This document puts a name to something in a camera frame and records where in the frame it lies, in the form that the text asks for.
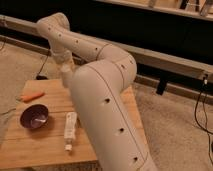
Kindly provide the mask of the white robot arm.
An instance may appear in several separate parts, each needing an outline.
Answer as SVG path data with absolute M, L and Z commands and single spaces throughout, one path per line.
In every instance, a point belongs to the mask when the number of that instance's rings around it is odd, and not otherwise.
M 55 13 L 37 21 L 103 171 L 158 171 L 121 99 L 137 66 L 127 51 L 72 32 Z

